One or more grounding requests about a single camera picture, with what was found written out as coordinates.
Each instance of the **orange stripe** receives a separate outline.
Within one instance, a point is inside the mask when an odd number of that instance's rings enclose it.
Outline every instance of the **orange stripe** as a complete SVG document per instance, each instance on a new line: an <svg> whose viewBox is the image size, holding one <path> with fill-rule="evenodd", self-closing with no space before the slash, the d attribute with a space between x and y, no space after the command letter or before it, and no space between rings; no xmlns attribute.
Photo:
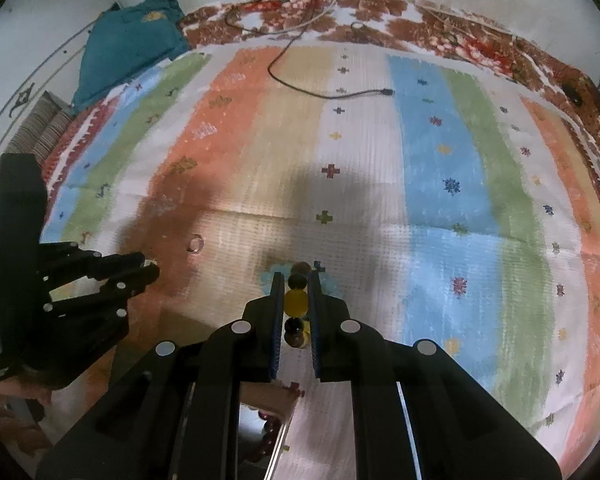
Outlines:
<svg viewBox="0 0 600 480"><path fill-rule="evenodd" d="M562 180L582 240L581 256L589 299L584 389L560 468L570 474L580 464L600 432L600 202L574 140L560 120L541 105L522 99L548 146Z"/></svg>
<svg viewBox="0 0 600 480"><path fill-rule="evenodd" d="M267 65L279 51L241 50L216 76L151 179L124 237L122 252L142 251L160 267L160 278L130 304L126 340L143 349L156 342L160 311L182 302L197 273L187 252L192 226L231 179L266 95Z"/></svg>

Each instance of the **black cable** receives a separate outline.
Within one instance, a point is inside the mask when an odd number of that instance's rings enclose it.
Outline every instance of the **black cable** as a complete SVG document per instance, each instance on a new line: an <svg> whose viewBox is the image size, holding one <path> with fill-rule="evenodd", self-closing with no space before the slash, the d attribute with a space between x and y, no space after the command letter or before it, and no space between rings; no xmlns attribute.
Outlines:
<svg viewBox="0 0 600 480"><path fill-rule="evenodd" d="M310 22L314 17L315 0L311 0L310 5L311 5L311 16L307 20L308 22ZM309 26L309 23L307 23L303 28L301 28L300 33L297 36L292 37L291 40L289 41L289 43L286 44L286 47L283 48L282 51L267 66L267 73L269 73L269 76L273 80L277 81L278 83L280 83L283 86L286 86L287 88L296 90L297 92L302 92L303 94L311 95L312 97L317 97L320 99L328 99L328 100L330 100L330 99L334 99L334 100L335 99L348 99L351 97L357 97L357 96L367 95L367 94L394 95L395 92L391 88L373 88L373 89L369 89L369 90L361 90L360 92L350 92L347 94L340 94L340 95L319 94L318 92L312 92L310 90L306 90L304 88L300 88L298 86L292 85L291 83L288 83L288 82L280 79L278 76L276 76L271 71L271 69L286 54L286 51L289 50L289 47L291 47L291 45L293 45L296 40L299 40L302 37L304 32L307 30L308 26Z"/></svg>

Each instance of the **white cable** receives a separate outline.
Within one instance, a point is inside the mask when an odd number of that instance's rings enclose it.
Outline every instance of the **white cable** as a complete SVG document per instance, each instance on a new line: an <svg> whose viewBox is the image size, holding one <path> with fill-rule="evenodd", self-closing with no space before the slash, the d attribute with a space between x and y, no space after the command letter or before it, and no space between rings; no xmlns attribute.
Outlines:
<svg viewBox="0 0 600 480"><path fill-rule="evenodd" d="M310 19L308 22L299 23L298 25L294 25L293 27L289 27L289 28L283 28L282 30L274 30L273 32L260 32L259 34L261 36L271 36L273 34L285 34L286 32L291 32L293 30L298 30L299 28L307 27L308 25L311 25L313 22L316 22L317 20L319 20L321 17L323 17L328 12L331 12L331 10L333 9L333 6L336 4L337 1L338 0L332 0L331 3L327 6L327 8L323 10L323 12L321 12L317 16L312 17L312 19ZM248 28L245 28L244 31L251 32Z"/></svg>

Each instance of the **bead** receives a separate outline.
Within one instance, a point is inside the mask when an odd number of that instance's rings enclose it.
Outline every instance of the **bead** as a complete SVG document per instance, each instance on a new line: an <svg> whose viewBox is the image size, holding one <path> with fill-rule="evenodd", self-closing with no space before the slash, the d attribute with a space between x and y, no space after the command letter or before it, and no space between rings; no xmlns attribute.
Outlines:
<svg viewBox="0 0 600 480"><path fill-rule="evenodd" d="M289 279L286 280L286 284L289 286L289 288L298 288L299 290L304 290L306 287L306 276L295 272L289 276Z"/></svg>
<svg viewBox="0 0 600 480"><path fill-rule="evenodd" d="M198 254L205 246L205 241L200 235L193 235L193 238L189 241L187 252L192 254Z"/></svg>
<svg viewBox="0 0 600 480"><path fill-rule="evenodd" d="M285 294L284 311L289 317L302 317L309 310L309 297L304 290L292 288Z"/></svg>
<svg viewBox="0 0 600 480"><path fill-rule="evenodd" d="M294 266L291 267L291 273L308 276L309 274L311 274L311 265L309 265L307 262L294 263Z"/></svg>
<svg viewBox="0 0 600 480"><path fill-rule="evenodd" d="M309 336L306 332L301 332L299 334L285 332L285 341L293 348L304 348L309 343Z"/></svg>
<svg viewBox="0 0 600 480"><path fill-rule="evenodd" d="M304 330L304 323L299 317L290 317L285 321L285 332L293 335L299 334Z"/></svg>

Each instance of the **yellow bead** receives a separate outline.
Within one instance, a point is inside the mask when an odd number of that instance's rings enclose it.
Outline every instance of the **yellow bead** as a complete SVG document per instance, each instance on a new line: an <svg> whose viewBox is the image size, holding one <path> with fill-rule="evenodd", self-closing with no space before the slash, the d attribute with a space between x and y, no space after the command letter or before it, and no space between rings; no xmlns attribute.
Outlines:
<svg viewBox="0 0 600 480"><path fill-rule="evenodd" d="M304 290L292 288L285 294L285 314L302 317L309 310L309 297Z"/></svg>

